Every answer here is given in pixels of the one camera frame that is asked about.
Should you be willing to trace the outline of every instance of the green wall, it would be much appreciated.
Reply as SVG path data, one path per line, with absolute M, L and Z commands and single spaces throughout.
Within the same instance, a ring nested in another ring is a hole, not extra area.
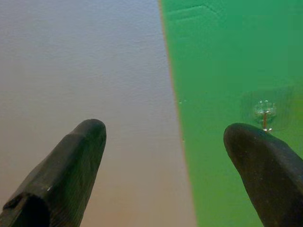
M 223 132 L 253 123 L 242 113 L 264 96 L 277 104 L 272 133 L 303 155 L 303 2 L 162 0 L 161 9 L 198 225 L 260 227 Z

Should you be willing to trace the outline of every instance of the white wall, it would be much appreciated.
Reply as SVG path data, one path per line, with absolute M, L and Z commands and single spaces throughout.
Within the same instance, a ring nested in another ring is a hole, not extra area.
M 107 146 L 81 226 L 195 226 L 157 1 L 0 1 L 0 205 L 88 118 Z

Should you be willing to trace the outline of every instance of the green panel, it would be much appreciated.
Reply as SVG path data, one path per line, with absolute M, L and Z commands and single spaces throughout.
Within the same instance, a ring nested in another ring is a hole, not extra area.
M 254 105 L 270 99 L 273 135 L 303 155 L 303 2 L 162 0 L 161 8 L 198 225 L 260 227 L 223 132 L 256 123 Z

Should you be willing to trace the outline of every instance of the crease on green panel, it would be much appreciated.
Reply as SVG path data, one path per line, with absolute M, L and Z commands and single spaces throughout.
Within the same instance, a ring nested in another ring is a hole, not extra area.
M 198 225 L 261 227 L 223 132 L 256 124 L 251 111 L 271 99 L 272 133 L 303 155 L 303 2 L 162 0 L 161 9 Z

